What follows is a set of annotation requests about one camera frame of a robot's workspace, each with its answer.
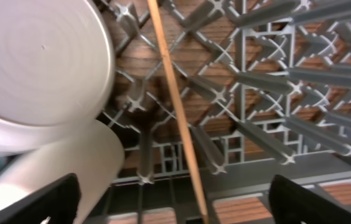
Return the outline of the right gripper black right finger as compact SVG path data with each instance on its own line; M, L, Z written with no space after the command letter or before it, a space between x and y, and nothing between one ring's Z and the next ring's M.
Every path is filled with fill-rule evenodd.
M350 212L278 174L268 200L276 224L351 224Z

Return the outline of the wooden chopstick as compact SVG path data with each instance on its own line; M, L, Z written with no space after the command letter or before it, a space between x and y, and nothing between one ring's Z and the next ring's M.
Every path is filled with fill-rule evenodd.
M179 86L172 66L171 55L167 46L166 36L162 25L159 6L156 0L147 0L152 23L156 33L156 39L159 47L159 52L162 58L164 71L166 73L167 85L171 96L172 105L177 117L177 124L184 148L185 159L189 168L190 177L192 180L195 197L199 206L202 220L205 224L209 224L209 215L200 178L198 163L196 160L195 150L190 135L187 118L184 112L184 107L179 93Z

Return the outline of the grey-white bowl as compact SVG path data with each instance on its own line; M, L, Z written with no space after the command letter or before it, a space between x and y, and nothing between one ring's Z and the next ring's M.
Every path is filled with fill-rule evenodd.
M0 156L83 129L115 82L115 52L90 0L0 0Z

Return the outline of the cream cup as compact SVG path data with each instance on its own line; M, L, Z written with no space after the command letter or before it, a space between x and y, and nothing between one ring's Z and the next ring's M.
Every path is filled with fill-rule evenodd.
M0 210L73 173L81 188L75 223L83 223L117 176L124 148L107 125L94 121L69 138L19 156L0 173Z

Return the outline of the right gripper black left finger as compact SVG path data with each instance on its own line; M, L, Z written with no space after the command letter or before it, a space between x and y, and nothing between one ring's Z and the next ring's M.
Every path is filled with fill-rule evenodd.
M74 173L67 174L38 191L0 210L0 224L72 224L77 217L80 184Z

